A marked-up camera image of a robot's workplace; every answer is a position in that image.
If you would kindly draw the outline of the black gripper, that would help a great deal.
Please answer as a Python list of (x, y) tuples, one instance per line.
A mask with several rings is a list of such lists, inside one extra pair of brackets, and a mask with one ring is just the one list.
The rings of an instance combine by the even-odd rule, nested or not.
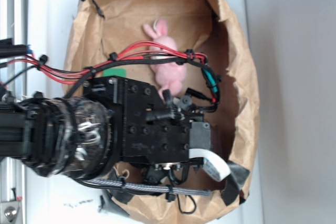
[(142, 169), (143, 182), (165, 176), (185, 182), (189, 168), (203, 167), (205, 159), (192, 157), (194, 148), (209, 150), (211, 127), (189, 95), (174, 101), (169, 90), (162, 100), (155, 86), (123, 77), (88, 81), (83, 96), (111, 113), (117, 161)]

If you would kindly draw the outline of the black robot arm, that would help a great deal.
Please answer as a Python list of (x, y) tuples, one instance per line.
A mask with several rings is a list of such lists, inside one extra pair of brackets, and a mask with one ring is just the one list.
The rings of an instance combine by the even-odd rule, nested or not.
[(139, 167), (199, 165), (211, 127), (189, 96), (161, 99), (155, 86), (123, 77), (89, 80), (80, 97), (37, 93), (1, 103), (1, 156), (38, 175), (94, 179), (118, 162)]

